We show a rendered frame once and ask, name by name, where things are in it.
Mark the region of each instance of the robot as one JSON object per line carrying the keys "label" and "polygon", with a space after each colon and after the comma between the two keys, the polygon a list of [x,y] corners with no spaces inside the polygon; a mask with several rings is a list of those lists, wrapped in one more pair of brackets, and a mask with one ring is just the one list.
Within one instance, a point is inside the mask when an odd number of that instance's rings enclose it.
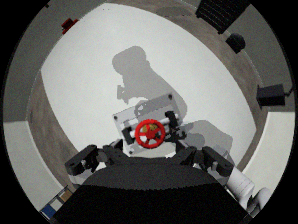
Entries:
{"label": "robot", "polygon": [[[119,139],[88,145],[65,163],[77,190],[51,223],[244,224],[269,200],[267,188],[252,197],[254,183],[216,150],[185,141],[171,93],[112,119]],[[163,145],[173,152],[138,156]]]}

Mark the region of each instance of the red valve wheel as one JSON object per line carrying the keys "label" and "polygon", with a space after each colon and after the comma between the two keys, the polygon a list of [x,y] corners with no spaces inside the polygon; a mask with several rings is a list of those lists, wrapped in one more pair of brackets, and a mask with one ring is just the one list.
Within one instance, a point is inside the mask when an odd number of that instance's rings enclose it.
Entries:
{"label": "red valve wheel", "polygon": [[[141,140],[141,136],[145,136],[146,141]],[[157,120],[147,119],[138,124],[135,130],[135,138],[139,145],[143,146],[147,149],[153,149],[161,145],[163,143],[166,136],[166,131],[164,126]],[[155,143],[149,144],[150,140],[154,140]]]}

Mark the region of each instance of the red object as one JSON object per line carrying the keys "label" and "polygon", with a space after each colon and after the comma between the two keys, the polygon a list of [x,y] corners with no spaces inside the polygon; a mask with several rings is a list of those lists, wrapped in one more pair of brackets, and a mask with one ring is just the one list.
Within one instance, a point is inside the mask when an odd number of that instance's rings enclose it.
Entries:
{"label": "red object", "polygon": [[[150,124],[155,124],[157,128],[155,130],[150,129]],[[146,126],[147,131],[141,132],[141,128]],[[141,140],[141,136],[146,136],[147,140],[143,142]],[[139,145],[143,146],[147,149],[153,149],[161,145],[163,143],[166,136],[164,126],[157,120],[147,119],[138,124],[135,130],[135,138]],[[150,140],[155,140],[155,143],[149,144]]]}
{"label": "red object", "polygon": [[72,19],[67,19],[61,26],[63,27],[63,31],[62,34],[64,35],[74,24],[76,24],[76,22],[78,22],[79,20],[75,19],[74,21],[72,21]]}

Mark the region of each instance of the white table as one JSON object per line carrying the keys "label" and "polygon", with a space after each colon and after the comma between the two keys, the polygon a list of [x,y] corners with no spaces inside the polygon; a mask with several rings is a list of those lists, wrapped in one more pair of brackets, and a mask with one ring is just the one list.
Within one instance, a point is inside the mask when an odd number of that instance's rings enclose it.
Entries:
{"label": "white table", "polygon": [[52,109],[78,150],[116,140],[113,114],[169,90],[185,123],[207,122],[232,139],[236,164],[256,131],[220,60],[181,27],[137,8],[106,3],[89,12],[58,41],[41,73]]}

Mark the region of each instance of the floor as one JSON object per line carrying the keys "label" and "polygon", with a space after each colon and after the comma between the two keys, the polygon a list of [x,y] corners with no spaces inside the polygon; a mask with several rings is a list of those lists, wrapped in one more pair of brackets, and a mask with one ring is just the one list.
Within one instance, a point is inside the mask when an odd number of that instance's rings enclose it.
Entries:
{"label": "floor", "polygon": [[[218,35],[213,27],[209,26],[203,20],[195,18],[195,9],[192,7],[173,1],[159,1],[158,4],[156,4],[156,1],[150,0],[146,1],[147,4],[144,4],[144,1],[119,0],[112,2],[138,7],[159,15],[163,14],[166,19],[174,22],[198,38],[225,65],[247,100],[257,130],[246,154],[238,164],[238,168],[240,170],[243,169],[258,144],[267,115],[267,110],[260,110],[253,97],[255,96],[257,85],[262,85],[262,83],[245,52],[236,55],[225,43],[228,35]],[[170,4],[180,10],[175,11],[173,8],[170,10],[167,9]],[[69,179],[64,171],[63,164],[68,158],[74,155],[78,149],[75,149],[67,136],[63,133],[61,127],[59,127],[55,116],[53,116],[52,108],[45,96],[40,73],[37,75],[34,88],[32,89],[29,108],[27,118],[40,153],[43,155],[49,169],[55,174],[58,181],[62,185],[69,184]]]}

